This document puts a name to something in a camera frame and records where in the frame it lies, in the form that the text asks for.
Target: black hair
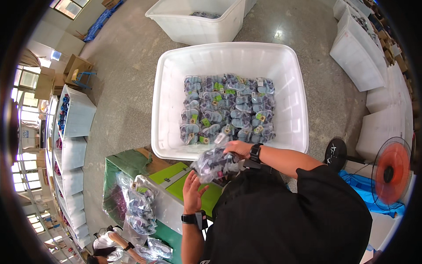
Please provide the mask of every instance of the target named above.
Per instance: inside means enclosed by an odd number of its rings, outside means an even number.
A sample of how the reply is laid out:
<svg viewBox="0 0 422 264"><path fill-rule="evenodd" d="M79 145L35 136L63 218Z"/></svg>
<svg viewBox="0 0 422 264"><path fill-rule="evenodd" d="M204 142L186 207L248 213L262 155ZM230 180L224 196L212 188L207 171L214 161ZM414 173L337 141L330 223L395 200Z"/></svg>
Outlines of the black hair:
<svg viewBox="0 0 422 264"><path fill-rule="evenodd" d="M87 264L99 264L98 259L95 258L94 256L108 257L115 250L116 250L116 247L94 249L94 255L88 256Z"/></svg>

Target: concrete floor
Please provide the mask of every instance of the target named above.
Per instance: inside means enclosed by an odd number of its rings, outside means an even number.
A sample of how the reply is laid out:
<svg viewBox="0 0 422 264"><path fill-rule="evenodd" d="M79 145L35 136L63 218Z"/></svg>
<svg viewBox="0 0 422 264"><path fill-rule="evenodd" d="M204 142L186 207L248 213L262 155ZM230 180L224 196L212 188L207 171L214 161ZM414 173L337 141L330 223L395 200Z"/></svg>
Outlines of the concrete floor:
<svg viewBox="0 0 422 264"><path fill-rule="evenodd" d="M88 137L84 197L91 235L114 224L101 209L105 157L150 144L151 107L157 62L175 43L144 16L157 0L127 0L81 56L97 75L87 92L97 112ZM337 35L335 0L258 0L234 41L285 44L299 59L309 119L309 154L323 160L328 142L342 137L351 155L367 114L360 93L329 52ZM289 180L295 190L296 182Z"/></svg>

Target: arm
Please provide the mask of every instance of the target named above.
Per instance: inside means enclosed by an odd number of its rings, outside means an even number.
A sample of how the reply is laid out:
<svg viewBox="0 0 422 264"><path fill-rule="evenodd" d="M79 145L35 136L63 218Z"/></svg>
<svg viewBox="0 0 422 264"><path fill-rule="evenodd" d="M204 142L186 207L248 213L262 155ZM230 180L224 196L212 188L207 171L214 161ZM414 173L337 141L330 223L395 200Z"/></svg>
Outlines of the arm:
<svg viewBox="0 0 422 264"><path fill-rule="evenodd" d="M239 154L241 158L250 158L251 156L249 151L252 146L253 144L248 144L242 141L230 141L228 142L224 152L235 152ZM302 152L276 149L267 146L261 146L259 158L262 163L267 164L271 168L274 168L295 179L298 178L296 169L310 171L320 165L323 165L320 161Z"/></svg>
<svg viewBox="0 0 422 264"><path fill-rule="evenodd" d="M119 246L126 248L129 244L116 232L110 232L108 234L108 237L116 242ZM133 248L130 248L127 253L137 262L140 264L146 264L146 260L144 258L141 258L136 251L133 250Z"/></svg>
<svg viewBox="0 0 422 264"><path fill-rule="evenodd" d="M191 171L183 186L184 211L186 215L193 215L201 210L201 196L208 189L208 185L198 191L201 183L194 171ZM181 245L181 259L183 264L198 263L204 251L204 237L197 225L182 224L183 235Z"/></svg>

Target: blue tarp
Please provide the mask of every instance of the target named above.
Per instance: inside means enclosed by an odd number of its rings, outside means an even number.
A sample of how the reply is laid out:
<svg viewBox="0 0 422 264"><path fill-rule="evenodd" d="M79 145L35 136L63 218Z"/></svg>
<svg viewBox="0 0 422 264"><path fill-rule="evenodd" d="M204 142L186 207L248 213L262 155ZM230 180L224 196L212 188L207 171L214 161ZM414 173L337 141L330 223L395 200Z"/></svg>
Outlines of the blue tarp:
<svg viewBox="0 0 422 264"><path fill-rule="evenodd" d="M349 184L353 188L353 190L355 190L360 195L360 197L362 197L369 211L389 215L393 218L395 213L397 213L399 216L403 215L405 211L404 204L400 204L398 208L391 210L383 210L375 204L371 191L372 179L356 174L350 174L347 173L345 170L341 170L338 175L347 184Z"/></svg>
<svg viewBox="0 0 422 264"><path fill-rule="evenodd" d="M115 5L112 9L106 9L101 16L95 21L95 23L88 29L88 34L84 38L84 42L91 41L95 38L96 32L104 26L104 21L111 17L111 15L116 11L119 6L123 4L123 0L120 0L117 5Z"/></svg>

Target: black t-shirt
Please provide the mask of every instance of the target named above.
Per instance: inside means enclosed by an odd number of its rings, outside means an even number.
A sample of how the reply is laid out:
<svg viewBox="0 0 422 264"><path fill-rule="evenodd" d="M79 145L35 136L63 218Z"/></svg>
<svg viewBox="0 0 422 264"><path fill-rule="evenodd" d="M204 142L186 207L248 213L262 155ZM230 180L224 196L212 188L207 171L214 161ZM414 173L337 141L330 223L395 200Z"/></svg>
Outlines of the black t-shirt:
<svg viewBox="0 0 422 264"><path fill-rule="evenodd" d="M199 263L359 263L372 224L363 200L327 165L296 172L298 193L277 171L230 182Z"/></svg>

